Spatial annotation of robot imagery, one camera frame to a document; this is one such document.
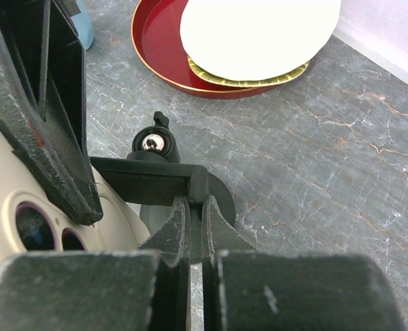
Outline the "black phone stand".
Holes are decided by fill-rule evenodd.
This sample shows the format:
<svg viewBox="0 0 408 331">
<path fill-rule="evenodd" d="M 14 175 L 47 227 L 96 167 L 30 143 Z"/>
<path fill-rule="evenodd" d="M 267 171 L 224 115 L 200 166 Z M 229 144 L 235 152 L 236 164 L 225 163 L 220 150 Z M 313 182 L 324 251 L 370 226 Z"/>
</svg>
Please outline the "black phone stand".
<svg viewBox="0 0 408 331">
<path fill-rule="evenodd" d="M 215 197 L 222 216 L 235 225 L 235 203 L 225 183 L 202 165 L 180 162 L 169 118 L 153 115 L 154 124 L 140 130 L 125 159 L 91 157 L 90 162 L 125 202 L 172 206 L 176 196 L 186 197 L 191 209 L 202 210 L 205 198 Z"/>
</svg>

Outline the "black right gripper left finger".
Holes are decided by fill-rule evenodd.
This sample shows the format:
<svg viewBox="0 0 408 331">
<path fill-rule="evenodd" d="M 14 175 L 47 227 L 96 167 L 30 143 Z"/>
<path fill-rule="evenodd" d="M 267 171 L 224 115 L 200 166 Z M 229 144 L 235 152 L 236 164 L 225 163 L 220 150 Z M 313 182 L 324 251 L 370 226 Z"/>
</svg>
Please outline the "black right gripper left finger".
<svg viewBox="0 0 408 331">
<path fill-rule="evenodd" d="M 0 265 L 0 330 L 189 330 L 191 211 L 133 251 L 25 253 Z"/>
</svg>

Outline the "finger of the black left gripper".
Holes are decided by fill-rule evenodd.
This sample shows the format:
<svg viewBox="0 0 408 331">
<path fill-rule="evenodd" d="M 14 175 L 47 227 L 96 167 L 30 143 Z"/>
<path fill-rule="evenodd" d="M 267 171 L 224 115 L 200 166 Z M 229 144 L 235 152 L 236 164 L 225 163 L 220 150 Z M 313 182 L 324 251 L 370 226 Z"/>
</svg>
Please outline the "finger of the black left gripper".
<svg viewBox="0 0 408 331">
<path fill-rule="evenodd" d="M 72 221 L 102 218 L 86 147 L 84 48 L 60 1 L 0 1 L 0 131 Z"/>
</svg>

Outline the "pink smartphone black screen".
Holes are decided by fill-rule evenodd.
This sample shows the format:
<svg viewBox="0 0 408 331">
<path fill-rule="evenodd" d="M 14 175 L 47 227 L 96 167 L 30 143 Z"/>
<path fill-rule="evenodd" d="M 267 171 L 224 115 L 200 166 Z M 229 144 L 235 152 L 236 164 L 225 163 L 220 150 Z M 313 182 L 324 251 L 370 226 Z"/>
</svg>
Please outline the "pink smartphone black screen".
<svg viewBox="0 0 408 331">
<path fill-rule="evenodd" d="M 0 258 L 26 251 L 21 233 L 50 250 L 134 250 L 149 231 L 97 170 L 100 221 L 77 225 L 53 203 L 0 132 Z"/>
</svg>

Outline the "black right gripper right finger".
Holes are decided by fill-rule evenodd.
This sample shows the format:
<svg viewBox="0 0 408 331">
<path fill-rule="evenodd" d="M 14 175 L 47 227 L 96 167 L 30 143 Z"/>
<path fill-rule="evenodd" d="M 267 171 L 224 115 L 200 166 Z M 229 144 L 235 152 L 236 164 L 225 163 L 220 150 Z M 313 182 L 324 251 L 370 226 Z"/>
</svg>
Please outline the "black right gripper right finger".
<svg viewBox="0 0 408 331">
<path fill-rule="evenodd" d="M 404 330 L 389 282 L 361 254 L 270 254 L 249 245 L 214 197 L 202 216 L 206 330 Z"/>
</svg>

